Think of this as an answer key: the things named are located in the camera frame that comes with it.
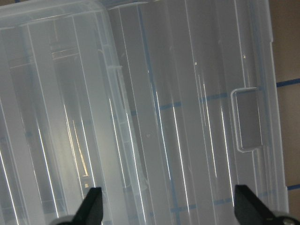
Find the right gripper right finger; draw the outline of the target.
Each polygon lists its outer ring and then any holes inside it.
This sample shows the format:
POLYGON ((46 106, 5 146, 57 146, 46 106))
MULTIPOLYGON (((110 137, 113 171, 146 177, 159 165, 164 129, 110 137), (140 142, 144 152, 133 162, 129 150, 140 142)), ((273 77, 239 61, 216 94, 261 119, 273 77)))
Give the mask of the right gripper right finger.
POLYGON ((235 185, 234 214, 240 225, 280 225, 281 220, 247 185, 235 185))

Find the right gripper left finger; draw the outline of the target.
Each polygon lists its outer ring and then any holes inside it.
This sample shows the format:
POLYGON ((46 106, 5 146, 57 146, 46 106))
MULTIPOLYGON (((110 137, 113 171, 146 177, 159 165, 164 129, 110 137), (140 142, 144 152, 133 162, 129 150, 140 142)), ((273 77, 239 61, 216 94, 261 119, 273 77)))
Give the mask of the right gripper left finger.
POLYGON ((102 188, 92 187, 74 216, 74 225, 100 225, 103 216, 102 188))

